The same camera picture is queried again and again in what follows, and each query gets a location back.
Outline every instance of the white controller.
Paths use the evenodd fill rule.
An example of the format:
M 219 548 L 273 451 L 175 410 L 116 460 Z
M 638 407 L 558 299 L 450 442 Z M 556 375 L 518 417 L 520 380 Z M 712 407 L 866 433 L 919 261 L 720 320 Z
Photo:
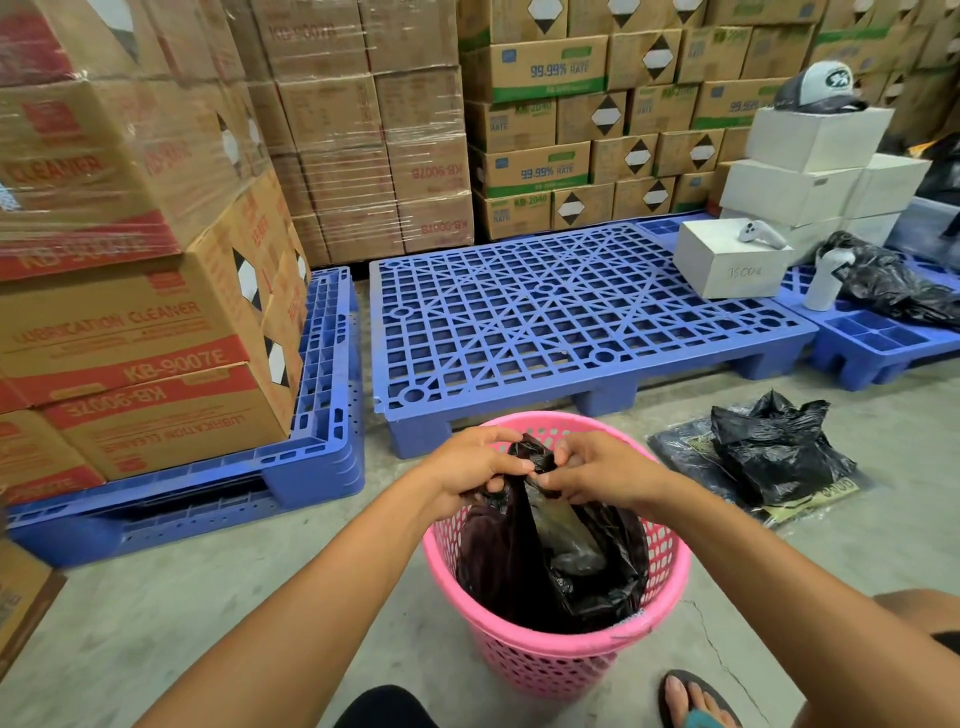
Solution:
M 753 220 L 743 226 L 743 230 L 737 235 L 737 240 L 741 243 L 761 243 L 777 251 L 787 247 L 783 236 L 762 220 Z

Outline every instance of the plastic bag on floor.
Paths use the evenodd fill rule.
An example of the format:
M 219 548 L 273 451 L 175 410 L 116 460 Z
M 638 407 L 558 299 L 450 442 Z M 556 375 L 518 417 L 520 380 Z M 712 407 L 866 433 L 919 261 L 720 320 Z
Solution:
M 556 467 L 529 435 L 510 453 L 538 473 Z M 475 506 L 464 523 L 457 580 L 468 594 L 507 621 L 554 634 L 594 632 L 636 614 L 649 573 L 640 520 L 599 503 L 558 502 L 523 477 L 506 481 L 505 508 Z
M 713 447 L 724 467 L 764 505 L 812 496 L 856 470 L 824 434 L 829 407 L 816 400 L 798 409 L 774 390 L 748 414 L 713 407 Z
M 960 331 L 960 297 L 908 268 L 894 251 L 843 231 L 831 235 L 821 252 L 834 248 L 856 255 L 853 265 L 834 273 L 843 281 L 842 297 L 891 319 Z

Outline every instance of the floor crack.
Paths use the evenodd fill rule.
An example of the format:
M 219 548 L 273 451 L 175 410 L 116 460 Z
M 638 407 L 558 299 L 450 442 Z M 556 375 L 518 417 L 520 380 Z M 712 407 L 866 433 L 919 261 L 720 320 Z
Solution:
M 756 708 L 756 711 L 757 711 L 758 713 L 760 713 L 760 717 L 762 717 L 762 718 L 766 721 L 767 725 L 770 725 L 770 718 L 768 718 L 768 717 L 763 713 L 763 711 L 760 710 L 760 706 L 758 706 L 758 705 L 756 704 L 756 701 L 754 700 L 754 697 L 753 697 L 752 695 L 750 695 L 750 691 L 747 690 L 747 687 L 746 687 L 742 682 L 740 682 L 740 678 L 738 678 L 736 675 L 733 674 L 733 670 L 731 670 L 729 667 L 727 667 L 727 665 L 726 665 L 726 664 L 724 663 L 724 661 L 723 661 L 723 658 L 720 657 L 720 650 L 718 650 L 718 649 L 716 648 L 716 645 L 713 643 L 713 640 L 710 638 L 710 633 L 707 631 L 707 621 L 704 619 L 704 613 L 701 612 L 701 611 L 700 611 L 700 607 L 697 606 L 697 602 L 695 602 L 693 599 L 681 599 L 681 601 L 682 601 L 684 604 L 689 604 L 691 607 L 693 607 L 695 610 L 697 610 L 697 614 L 700 615 L 700 625 L 704 628 L 704 637 L 707 638 L 707 644 L 710 645 L 710 649 L 712 649 L 712 650 L 713 650 L 713 653 L 717 656 L 717 662 L 720 663 L 720 667 L 721 667 L 721 668 L 723 669 L 723 671 L 726 672 L 731 678 L 733 678 L 733 680 L 736 682 L 737 685 L 740 686 L 740 689 L 741 689 L 741 690 L 744 692 L 744 694 L 750 699 L 750 702 L 752 702 L 752 703 L 754 704 L 754 707 Z

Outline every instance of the right hand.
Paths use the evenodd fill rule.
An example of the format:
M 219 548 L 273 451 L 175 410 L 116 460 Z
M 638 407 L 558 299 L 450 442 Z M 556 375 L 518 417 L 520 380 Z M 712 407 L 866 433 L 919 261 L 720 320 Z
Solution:
M 554 449 L 557 470 L 537 475 L 548 491 L 561 491 L 574 505 L 599 500 L 638 515 L 651 516 L 676 479 L 651 460 L 606 432 L 575 432 Z

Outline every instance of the white bottle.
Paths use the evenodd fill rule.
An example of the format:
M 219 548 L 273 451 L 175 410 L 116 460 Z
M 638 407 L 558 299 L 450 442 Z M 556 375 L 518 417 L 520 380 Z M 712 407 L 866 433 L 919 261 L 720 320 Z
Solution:
M 855 261 L 856 253 L 843 248 L 834 248 L 821 255 L 817 259 L 817 273 L 804 297 L 804 306 L 811 311 L 829 311 L 843 288 L 843 281 L 834 273 Z

